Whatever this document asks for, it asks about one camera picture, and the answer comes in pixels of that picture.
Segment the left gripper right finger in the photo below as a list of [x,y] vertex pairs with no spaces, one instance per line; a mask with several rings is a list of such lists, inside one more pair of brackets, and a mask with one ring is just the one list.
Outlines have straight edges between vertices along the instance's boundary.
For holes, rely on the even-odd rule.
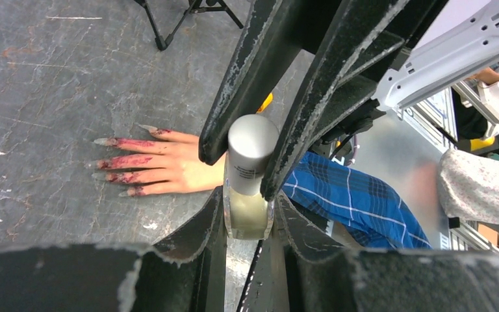
[[349,248],[308,221],[285,194],[276,204],[276,311],[499,311],[493,252]]

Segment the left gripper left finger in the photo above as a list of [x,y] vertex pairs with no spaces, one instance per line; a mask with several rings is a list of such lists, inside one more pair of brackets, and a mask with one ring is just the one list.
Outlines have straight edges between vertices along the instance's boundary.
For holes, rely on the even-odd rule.
[[0,249],[0,311],[222,311],[223,194],[173,233],[144,243]]

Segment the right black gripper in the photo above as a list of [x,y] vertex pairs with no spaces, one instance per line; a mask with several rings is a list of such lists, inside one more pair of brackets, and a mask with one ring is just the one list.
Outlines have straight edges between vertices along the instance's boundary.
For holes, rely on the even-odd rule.
[[[303,47],[314,1],[254,1],[199,136],[199,159],[215,164],[233,122],[253,114]],[[304,77],[261,183],[275,198],[310,145],[370,100],[397,54],[413,47],[446,1],[342,1]]]

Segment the small nail polish bottle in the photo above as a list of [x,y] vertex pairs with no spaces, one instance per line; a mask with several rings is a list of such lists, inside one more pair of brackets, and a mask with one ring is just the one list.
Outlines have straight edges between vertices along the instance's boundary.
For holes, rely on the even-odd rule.
[[261,194],[261,183],[278,138],[276,125],[260,114],[239,117],[228,131],[223,205],[232,239],[258,241],[270,234],[274,204]]

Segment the blue plaid sleeve forearm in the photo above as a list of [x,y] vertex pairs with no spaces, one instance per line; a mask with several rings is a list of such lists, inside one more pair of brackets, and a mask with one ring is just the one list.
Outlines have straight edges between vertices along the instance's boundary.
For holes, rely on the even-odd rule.
[[399,194],[374,176],[307,152],[282,189],[304,209],[344,225],[365,248],[431,248]]

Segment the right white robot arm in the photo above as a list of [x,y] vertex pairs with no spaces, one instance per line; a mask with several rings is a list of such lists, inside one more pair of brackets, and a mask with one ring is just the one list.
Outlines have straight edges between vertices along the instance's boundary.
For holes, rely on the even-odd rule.
[[301,50],[298,89],[261,194],[273,199],[302,155],[359,107],[406,107],[499,60],[499,1],[422,43],[444,1],[255,1],[199,139],[214,164],[234,121],[254,113]]

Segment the person hand with painted nails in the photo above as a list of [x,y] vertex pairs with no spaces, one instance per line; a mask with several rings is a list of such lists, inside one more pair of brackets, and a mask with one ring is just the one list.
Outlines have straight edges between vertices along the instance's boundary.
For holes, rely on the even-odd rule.
[[224,183],[225,156],[208,165],[198,156],[199,137],[150,125],[141,128],[156,138],[97,138],[94,144],[130,151],[109,159],[90,161],[93,177],[127,185],[121,197],[188,194],[215,189]]

